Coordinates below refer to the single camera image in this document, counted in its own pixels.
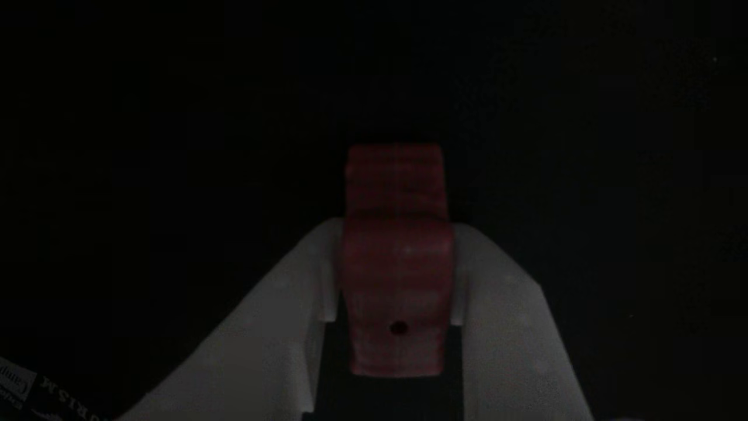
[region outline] black and white label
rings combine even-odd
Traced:
[[[0,387],[15,395],[20,402],[25,402],[37,373],[0,357]]]

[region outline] black background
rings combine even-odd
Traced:
[[[0,355],[97,413],[134,404],[343,214],[360,142],[442,146],[453,219],[540,282],[595,418],[738,407],[746,81],[728,5],[3,9]],[[441,378],[374,381],[346,371],[344,320],[305,420],[462,419],[458,330]]]

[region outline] red plastic piece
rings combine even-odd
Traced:
[[[359,145],[346,167],[341,286],[351,371],[438,375],[450,319],[454,234],[437,145]]]

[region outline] small hole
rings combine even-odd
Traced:
[[[408,324],[402,320],[398,320],[390,325],[390,332],[393,335],[405,335],[408,332]]]

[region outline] red block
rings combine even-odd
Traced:
[[[351,370],[438,375],[450,319],[454,236],[436,145],[360,145],[346,168],[341,286]]]

